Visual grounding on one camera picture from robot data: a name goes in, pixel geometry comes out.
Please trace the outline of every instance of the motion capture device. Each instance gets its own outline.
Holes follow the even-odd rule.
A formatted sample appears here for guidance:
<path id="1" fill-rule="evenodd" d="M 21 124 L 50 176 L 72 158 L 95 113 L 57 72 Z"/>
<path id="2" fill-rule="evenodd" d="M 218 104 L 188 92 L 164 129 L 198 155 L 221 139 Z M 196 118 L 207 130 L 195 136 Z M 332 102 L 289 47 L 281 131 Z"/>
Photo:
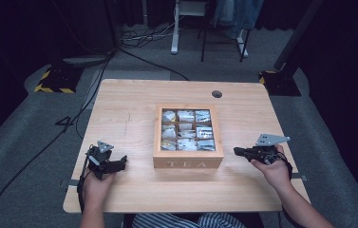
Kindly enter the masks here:
<path id="1" fill-rule="evenodd" d="M 103 174 L 111 174 L 117 173 L 125 169 L 125 164 L 127 163 L 127 156 L 125 155 L 119 161 L 110 161 L 111 149 L 114 146 L 111 144 L 107 144 L 101 141 L 98 141 L 98 146 L 90 145 L 89 149 L 86 153 L 86 158 L 84 162 L 84 168 L 82 170 L 81 177 L 79 178 L 77 191 L 79 203 L 81 206 L 81 212 L 84 212 L 84 182 L 85 182 L 85 170 L 86 166 L 90 170 L 89 172 L 93 172 L 99 180 L 102 179 Z"/>
<path id="2" fill-rule="evenodd" d="M 288 162 L 288 159 L 284 154 L 278 152 L 275 145 L 290 141 L 290 137 L 281 137 L 275 135 L 261 134 L 258 140 L 255 142 L 253 148 L 240 148 L 235 147 L 235 154 L 246 158 L 249 162 L 257 160 L 267 165 L 272 164 L 276 161 L 282 160 L 289 170 L 289 178 L 292 177 L 292 165 Z"/>

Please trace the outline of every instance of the striped shirt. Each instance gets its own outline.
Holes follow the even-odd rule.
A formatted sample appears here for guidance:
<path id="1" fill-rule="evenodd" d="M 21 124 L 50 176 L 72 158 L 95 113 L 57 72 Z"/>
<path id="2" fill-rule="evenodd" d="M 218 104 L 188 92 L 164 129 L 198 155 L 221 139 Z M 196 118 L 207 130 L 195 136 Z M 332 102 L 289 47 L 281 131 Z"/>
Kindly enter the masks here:
<path id="1" fill-rule="evenodd" d="M 236 218 L 226 213 L 205 213 L 198 223 L 172 214 L 137 214 L 133 228 L 245 228 Z"/>

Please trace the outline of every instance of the wooden box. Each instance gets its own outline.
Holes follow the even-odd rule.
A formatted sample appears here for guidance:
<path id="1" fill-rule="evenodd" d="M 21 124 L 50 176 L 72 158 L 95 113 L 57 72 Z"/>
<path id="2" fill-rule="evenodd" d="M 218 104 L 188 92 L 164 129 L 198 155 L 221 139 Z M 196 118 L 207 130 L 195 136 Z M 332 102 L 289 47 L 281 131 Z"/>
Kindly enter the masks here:
<path id="1" fill-rule="evenodd" d="M 219 168 L 223 149 L 211 104 L 157 104 L 155 168 Z"/>

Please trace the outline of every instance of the person's left hand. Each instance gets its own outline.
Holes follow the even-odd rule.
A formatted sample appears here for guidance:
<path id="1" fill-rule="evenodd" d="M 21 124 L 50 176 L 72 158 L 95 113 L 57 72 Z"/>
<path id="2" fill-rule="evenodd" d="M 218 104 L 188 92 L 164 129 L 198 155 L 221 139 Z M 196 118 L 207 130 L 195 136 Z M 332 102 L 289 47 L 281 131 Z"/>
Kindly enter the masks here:
<path id="1" fill-rule="evenodd" d="M 107 197 L 110 185 L 115 178 L 116 173 L 109 174 L 103 180 L 97 179 L 92 172 L 87 174 L 83 192 L 85 210 L 103 210 L 104 200 Z"/>

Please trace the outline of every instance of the black cable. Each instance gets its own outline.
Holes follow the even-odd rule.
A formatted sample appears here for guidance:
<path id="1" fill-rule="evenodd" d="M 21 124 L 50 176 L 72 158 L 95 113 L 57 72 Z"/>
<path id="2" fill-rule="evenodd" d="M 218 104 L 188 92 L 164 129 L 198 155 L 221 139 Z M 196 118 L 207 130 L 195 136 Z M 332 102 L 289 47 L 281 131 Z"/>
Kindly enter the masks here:
<path id="1" fill-rule="evenodd" d="M 92 172 L 92 170 L 89 169 L 89 172 L 87 172 L 87 174 L 84 177 L 84 181 L 86 180 L 87 176 Z"/>
<path id="2" fill-rule="evenodd" d="M 94 95 L 96 94 L 96 91 L 99 89 L 100 83 L 101 83 L 102 78 L 103 78 L 103 75 L 104 75 L 104 68 L 105 68 L 105 66 L 107 66 L 107 65 L 103 65 L 103 66 L 102 66 L 101 70 L 99 70 L 98 76 L 96 77 L 95 81 L 93 82 L 92 85 L 90 85 L 89 90 L 88 90 L 87 93 L 86 93 L 84 102 L 83 102 L 82 105 L 81 105 L 81 110 L 87 108 L 87 106 L 90 104 L 90 102 L 91 102 L 92 99 L 94 98 Z M 91 97 L 90 100 L 87 102 L 87 104 L 86 104 L 86 106 L 85 106 L 85 108 L 84 108 L 84 104 L 85 104 L 85 102 L 86 102 L 87 95 L 89 94 L 90 89 L 96 84 L 96 82 L 98 82 L 98 85 L 97 85 L 95 91 L 93 92 L 92 97 Z M 83 139 L 84 137 L 83 137 L 83 136 L 79 133 L 79 131 L 78 131 L 79 118 L 80 118 L 80 117 L 77 118 L 77 122 L 75 123 L 75 130 L 76 130 L 78 136 L 79 136 L 81 139 Z"/>
<path id="3" fill-rule="evenodd" d="M 79 177 L 79 181 L 77 184 L 77 193 L 78 193 L 78 201 L 79 201 L 79 206 L 81 208 L 81 213 L 84 213 L 84 209 L 85 209 L 85 203 L 84 203 L 84 184 L 85 184 L 85 179 L 87 177 L 84 176 L 85 174 L 85 170 L 86 170 L 86 165 L 87 165 L 87 161 L 88 161 L 88 156 L 86 155 L 85 161 L 84 161 L 84 167 L 82 168 L 82 173 L 81 176 Z"/>
<path id="4" fill-rule="evenodd" d="M 167 28 L 160 28 L 158 31 L 156 31 L 156 29 L 154 28 L 151 33 L 147 34 L 148 30 L 149 29 L 147 29 L 142 35 L 138 35 L 136 31 L 126 31 L 122 35 L 121 46 L 124 48 L 143 48 L 144 46 L 153 41 L 158 41 L 165 38 L 166 36 L 173 35 L 173 33 L 169 33 L 173 30 L 171 26 Z M 137 44 L 128 44 L 129 42 L 137 42 Z"/>
<path id="5" fill-rule="evenodd" d="M 71 33 L 72 37 L 75 39 L 75 41 L 85 50 L 87 50 L 89 53 L 92 54 L 99 54 L 99 55 L 105 55 L 106 53 L 99 53 L 96 51 L 93 51 L 87 47 L 84 46 L 84 44 L 76 37 L 75 33 L 72 31 L 71 27 L 68 24 L 68 21 L 65 19 L 63 14 L 61 13 L 60 9 L 58 8 L 57 4 L 54 2 L 54 0 L 51 0 L 52 4 L 54 5 L 54 8 L 57 9 L 58 14 L 61 16 L 61 18 L 64 21 L 64 24 L 66 25 L 66 28 L 69 30 L 69 33 Z"/>
<path id="6" fill-rule="evenodd" d="M 108 65 L 108 63 L 110 62 L 111 58 L 108 58 L 107 61 L 105 62 L 105 64 L 102 66 L 102 75 L 104 74 L 104 70 L 105 67 Z M 81 110 L 79 111 L 79 113 L 72 119 L 71 122 L 69 122 L 64 128 L 63 130 L 61 130 L 42 150 L 40 150 L 39 153 L 37 153 L 32 159 L 30 159 L 30 161 L 28 161 L 28 163 L 26 163 L 9 181 L 8 183 L 3 187 L 3 189 L 0 191 L 0 197 L 3 195 L 3 193 L 5 192 L 5 190 L 7 190 L 7 188 L 13 183 L 13 181 L 16 180 L 16 178 L 34 161 L 36 160 L 41 154 L 43 154 L 43 152 L 45 152 L 63 133 L 64 131 L 72 125 L 72 123 L 74 123 L 74 121 L 81 115 L 82 112 L 84 112 L 84 110 L 87 108 L 87 106 L 89 105 L 90 101 L 92 101 L 92 99 L 95 97 L 94 93 L 92 95 L 92 97 L 90 98 L 89 102 L 85 105 L 84 108 L 81 108 Z"/>
<path id="7" fill-rule="evenodd" d="M 282 218 L 280 217 L 280 212 L 278 212 L 278 223 L 279 223 L 279 228 L 282 228 Z"/>
<path id="8" fill-rule="evenodd" d="M 139 57 L 139 56 L 137 56 L 137 55 L 135 55 L 135 54 L 132 54 L 132 53 L 130 53 L 130 52 L 128 52 L 128 51 L 122 49 L 121 47 L 119 47 L 119 50 L 120 50 L 122 53 L 126 54 L 126 55 L 129 55 L 129 56 L 132 56 L 132 57 L 134 57 L 134 58 L 136 58 L 136 59 L 139 59 L 139 60 L 141 60 L 141 61 L 144 61 L 144 62 L 146 62 L 147 64 L 150 64 L 150 65 L 152 65 L 152 66 L 164 68 L 164 69 L 170 70 L 170 71 L 172 71 L 172 72 L 174 72 L 174 73 L 177 73 L 177 74 L 178 74 L 179 76 L 181 76 L 185 81 L 190 81 L 187 77 L 185 77 L 185 76 L 184 76 L 183 74 L 181 74 L 181 73 L 178 73 L 178 72 L 175 71 L 174 69 L 171 69 L 171 68 L 166 67 L 166 66 L 161 66 L 161 65 L 155 64 L 155 63 L 153 63 L 153 62 L 151 62 L 151 61 L 142 59 L 141 57 Z"/>
<path id="9" fill-rule="evenodd" d="M 64 62 L 66 62 L 69 66 L 86 68 L 86 67 L 94 67 L 99 64 L 103 64 L 104 62 L 107 61 L 107 58 L 108 58 L 108 56 L 105 55 L 103 57 L 103 59 L 93 60 L 93 61 L 88 61 L 88 62 L 83 62 L 83 63 L 69 63 L 69 62 L 66 62 L 66 60 L 64 60 Z"/>

